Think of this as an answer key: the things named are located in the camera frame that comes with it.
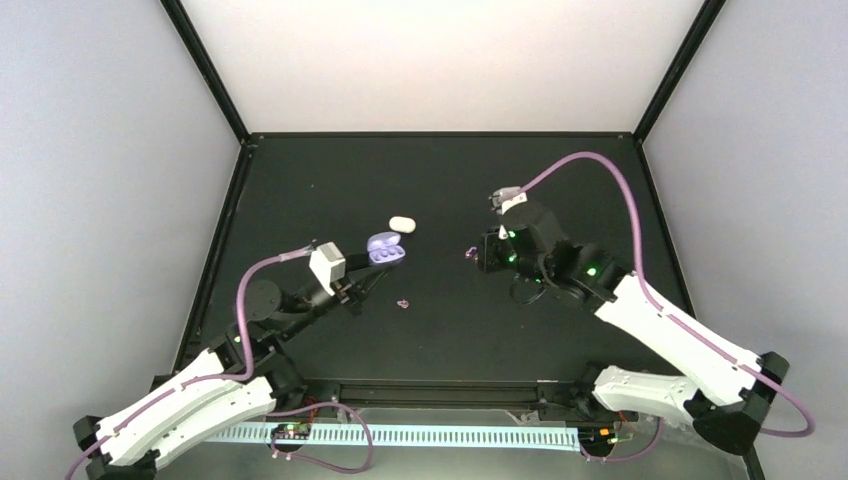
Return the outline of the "purple charging case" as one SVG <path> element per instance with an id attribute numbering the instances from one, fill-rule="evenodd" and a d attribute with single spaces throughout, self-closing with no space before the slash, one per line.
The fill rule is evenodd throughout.
<path id="1" fill-rule="evenodd" d="M 370 236 L 366 243 L 367 259 L 371 266 L 397 264 L 406 256 L 398 232 L 381 232 Z"/>

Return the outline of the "white earbud charging case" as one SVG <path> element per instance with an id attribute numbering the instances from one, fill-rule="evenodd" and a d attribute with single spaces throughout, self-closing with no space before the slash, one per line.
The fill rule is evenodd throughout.
<path id="1" fill-rule="evenodd" d="M 416 221 L 406 216 L 392 216 L 388 225 L 392 231 L 401 234 L 412 234 L 417 229 Z"/>

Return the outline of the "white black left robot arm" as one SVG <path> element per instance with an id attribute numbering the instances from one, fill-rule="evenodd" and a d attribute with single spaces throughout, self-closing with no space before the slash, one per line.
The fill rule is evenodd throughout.
<path id="1" fill-rule="evenodd" d="M 187 450 L 258 417 L 311 415 L 334 401 L 308 402 L 308 386 L 283 345 L 333 309 L 353 313 L 405 256 L 345 255 L 332 243 L 262 259 L 241 277 L 235 324 L 185 367 L 130 406 L 73 426 L 79 468 L 89 479 L 153 479 Z"/>

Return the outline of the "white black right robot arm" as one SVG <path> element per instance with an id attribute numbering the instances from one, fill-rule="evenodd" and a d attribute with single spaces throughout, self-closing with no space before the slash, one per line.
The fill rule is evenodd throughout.
<path id="1" fill-rule="evenodd" d="M 636 271 L 596 245 L 568 239 L 555 215 L 534 201 L 495 207 L 499 224 L 482 237 L 474 259 L 486 273 L 512 271 L 552 289 L 569 307 L 627 333 L 676 368 L 674 375 L 615 365 L 569 392 L 572 410 L 593 419 L 633 411 L 689 426 L 708 444 L 744 456 L 757 437 L 790 364 L 757 354 L 698 322 L 641 284 Z"/>

